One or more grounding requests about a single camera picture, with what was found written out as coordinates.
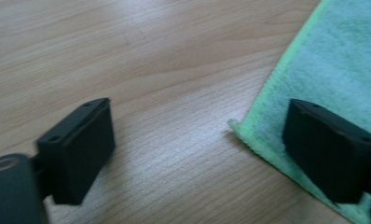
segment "wooden surface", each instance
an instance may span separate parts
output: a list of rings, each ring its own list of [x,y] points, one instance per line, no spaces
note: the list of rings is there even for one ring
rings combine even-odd
[[[317,4],[0,0],[0,156],[110,97],[115,155],[52,223],[348,223],[227,127]]]

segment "black plastic part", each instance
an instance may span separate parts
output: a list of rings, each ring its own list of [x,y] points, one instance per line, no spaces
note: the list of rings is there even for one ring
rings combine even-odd
[[[25,155],[0,157],[0,223],[48,223],[33,166]]]
[[[322,106],[291,100],[283,130],[288,154],[334,203],[371,192],[371,133]]]
[[[83,104],[37,140],[42,197],[79,205],[115,148],[109,99]]]

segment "green towel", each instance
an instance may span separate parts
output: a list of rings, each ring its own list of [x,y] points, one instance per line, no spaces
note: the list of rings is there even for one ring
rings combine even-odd
[[[334,205],[286,154],[282,129],[290,98],[322,105],[371,132],[371,0],[323,0],[243,122],[228,122],[256,154],[300,186],[349,220],[371,223],[370,195],[359,204]]]

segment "teal fabric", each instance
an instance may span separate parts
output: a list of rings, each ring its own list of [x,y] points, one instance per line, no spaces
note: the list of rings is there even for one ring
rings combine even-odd
[[[286,154],[282,129],[290,98],[322,105],[371,132],[371,0],[323,0],[243,122],[228,122],[256,154],[304,189],[349,220],[371,223],[370,195],[360,204],[334,205]]]

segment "towel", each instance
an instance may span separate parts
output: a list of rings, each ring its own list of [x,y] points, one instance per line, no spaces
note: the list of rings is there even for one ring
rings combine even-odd
[[[371,196],[332,204],[284,150],[289,100],[324,106],[371,133],[371,0],[323,0],[283,54],[242,122],[228,122],[256,154],[355,223],[371,223]]]

